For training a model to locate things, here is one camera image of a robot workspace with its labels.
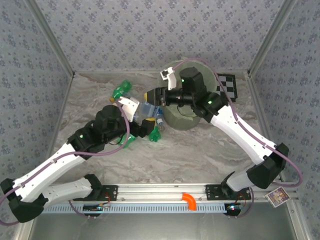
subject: metal bracket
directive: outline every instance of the metal bracket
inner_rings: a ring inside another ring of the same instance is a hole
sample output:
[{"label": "metal bracket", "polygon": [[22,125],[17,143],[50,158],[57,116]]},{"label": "metal bracket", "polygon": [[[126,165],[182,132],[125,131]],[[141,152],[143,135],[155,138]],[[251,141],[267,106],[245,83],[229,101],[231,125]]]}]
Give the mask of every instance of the metal bracket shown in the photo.
[{"label": "metal bracket", "polygon": [[205,185],[205,193],[206,193],[206,199],[208,201],[217,201],[217,200],[244,200],[243,196],[245,197],[245,200],[251,200],[251,194],[249,188],[244,188],[239,191],[242,195],[235,195],[235,197],[227,198],[227,196],[222,192],[222,188],[220,184],[208,184]]},{"label": "metal bracket", "polygon": [[101,193],[97,198],[84,197],[73,199],[73,201],[105,202],[109,201],[108,196],[110,196],[110,201],[117,201],[118,189],[118,185],[102,185]]},{"label": "metal bracket", "polygon": [[160,72],[162,80],[168,80],[168,90],[172,90],[177,86],[177,79],[175,76],[175,71],[172,67],[165,69]]},{"label": "metal bracket", "polygon": [[117,185],[102,185],[102,190],[100,196],[97,197],[95,201],[105,201],[108,200],[107,196],[110,196],[110,201],[117,201],[118,196],[118,186]]},{"label": "metal bracket", "polygon": [[140,102],[133,97],[129,99],[121,96],[119,98],[119,103],[123,104],[122,109],[125,112],[126,117],[129,122],[132,122]]}]

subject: metal frame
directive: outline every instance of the metal frame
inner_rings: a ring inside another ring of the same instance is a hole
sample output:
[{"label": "metal frame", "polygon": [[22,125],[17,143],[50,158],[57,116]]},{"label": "metal frame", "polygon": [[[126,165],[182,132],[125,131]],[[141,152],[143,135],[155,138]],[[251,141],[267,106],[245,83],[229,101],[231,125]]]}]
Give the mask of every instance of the metal frame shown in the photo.
[{"label": "metal frame", "polygon": [[289,14],[291,13],[292,9],[296,5],[298,0],[284,0],[277,15],[275,16],[269,31],[267,32],[266,36],[263,39],[263,42],[255,55],[252,63],[249,67],[250,76],[255,76],[259,66],[264,61],[268,51],[272,47],[274,41],[278,33],[280,32],[281,28],[285,24]]},{"label": "metal frame", "polygon": [[[270,131],[269,124],[267,122],[267,118],[265,115],[265,111],[258,95],[256,84],[248,74],[246,74],[246,81],[252,96],[252,102],[255,108],[255,112],[257,114],[258,122],[261,128],[261,133],[264,136],[266,136],[268,139],[272,140],[273,139],[272,133]],[[283,174],[283,172],[280,173],[280,178],[282,179],[283,182],[286,182],[286,177]],[[306,217],[302,211],[301,203],[299,201],[295,201],[295,202],[288,201],[286,203],[286,206],[288,208],[288,212],[289,212],[297,239],[312,240],[313,238],[308,228]]]},{"label": "metal frame", "polygon": [[[186,203],[112,203],[101,207],[99,211],[83,211],[84,203],[74,203],[73,207],[84,214],[191,214],[191,213],[226,213],[224,203],[199,203],[196,210],[191,211]],[[42,214],[73,214],[74,210],[68,203],[48,207]]]},{"label": "metal frame", "polygon": [[[248,83],[250,93],[252,95],[253,104],[257,112],[257,118],[261,127],[263,135],[271,138],[271,132],[268,128],[268,124],[264,115],[263,107],[260,103],[260,99],[257,94],[255,83],[249,77],[247,73],[244,73],[245,79]],[[280,175],[282,181],[285,181],[285,177]],[[119,184],[118,196],[116,204],[127,205],[127,204],[181,204],[182,193],[189,193],[193,195],[197,204],[212,204],[212,201],[207,201],[205,193],[205,185],[211,183],[185,183],[185,184]],[[267,202],[265,195],[276,188],[275,185],[271,185],[267,189],[260,189],[253,187],[254,201],[256,203]],[[298,240],[312,240],[310,231],[307,226],[306,218],[302,212],[302,207],[299,202],[299,196],[295,189],[286,188],[288,194],[291,196],[286,204],[288,212],[291,218],[291,222]],[[233,203],[233,201],[214,201],[214,203]],[[16,240],[27,240],[33,221],[19,224],[16,231]]]},{"label": "metal frame", "polygon": [[74,71],[64,53],[61,46],[58,43],[57,38],[55,37],[53,31],[51,30],[44,14],[42,13],[40,7],[36,3],[35,0],[24,0],[25,4],[27,5],[28,9],[30,10],[31,14],[33,15],[34,20],[38,24],[39,28],[41,29],[43,35],[45,36],[47,42],[51,46],[53,52],[55,53],[56,57],[58,58],[61,66],[63,67],[65,73],[72,77],[74,75]]},{"label": "metal frame", "polygon": [[46,152],[45,159],[48,159],[54,153],[55,144],[56,144],[56,141],[57,141],[57,138],[58,138],[59,129],[60,129],[60,126],[61,126],[61,123],[62,123],[62,119],[63,119],[64,113],[65,113],[65,108],[66,108],[66,105],[67,105],[67,100],[68,100],[68,97],[69,97],[69,93],[70,93],[70,89],[71,89],[73,80],[74,80],[74,76],[71,76],[70,79],[69,79],[69,83],[68,83],[68,85],[66,87],[66,90],[65,90],[63,102],[62,102],[62,105],[61,105],[60,111],[59,111],[59,116],[58,116],[57,122],[56,122],[55,127],[54,127],[53,135],[52,135],[52,138],[51,138],[51,141],[50,141],[50,144],[49,144],[49,148],[48,148],[48,150]]}]

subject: yellow object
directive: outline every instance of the yellow object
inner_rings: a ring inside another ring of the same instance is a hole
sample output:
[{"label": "yellow object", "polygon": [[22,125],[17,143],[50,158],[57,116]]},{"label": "yellow object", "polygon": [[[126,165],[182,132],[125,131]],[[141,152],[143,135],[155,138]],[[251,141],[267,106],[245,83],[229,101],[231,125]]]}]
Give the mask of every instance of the yellow object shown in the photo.
[{"label": "yellow object", "polygon": [[145,120],[148,120],[148,121],[150,121],[150,122],[152,122],[152,121],[156,121],[156,118],[155,117],[150,117],[150,118],[146,118]]}]

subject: orange clip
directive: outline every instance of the orange clip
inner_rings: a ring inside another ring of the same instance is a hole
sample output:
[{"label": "orange clip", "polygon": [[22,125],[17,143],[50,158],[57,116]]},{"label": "orange clip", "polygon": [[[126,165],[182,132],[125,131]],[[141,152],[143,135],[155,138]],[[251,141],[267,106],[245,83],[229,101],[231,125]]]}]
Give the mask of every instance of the orange clip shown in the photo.
[{"label": "orange clip", "polygon": [[182,200],[183,201],[186,201],[188,203],[188,206],[189,206],[189,210],[190,211],[195,211],[197,210],[197,203],[196,203],[196,200],[193,196],[191,196],[190,194],[188,193],[184,193],[182,195]]}]

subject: checkerboard pattern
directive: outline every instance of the checkerboard pattern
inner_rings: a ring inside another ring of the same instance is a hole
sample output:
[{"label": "checkerboard pattern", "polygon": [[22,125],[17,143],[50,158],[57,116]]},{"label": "checkerboard pattern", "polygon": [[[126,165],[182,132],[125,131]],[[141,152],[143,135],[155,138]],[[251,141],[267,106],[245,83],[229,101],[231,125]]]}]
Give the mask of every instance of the checkerboard pattern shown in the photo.
[{"label": "checkerboard pattern", "polygon": [[[229,97],[231,98],[232,102],[235,102],[238,98],[237,94],[237,86],[236,86],[236,76],[235,75],[229,75],[229,74],[218,74],[220,81],[222,85],[224,86],[224,89],[228,93]],[[216,87],[216,93],[220,96],[227,99],[223,89],[218,85]]]}]

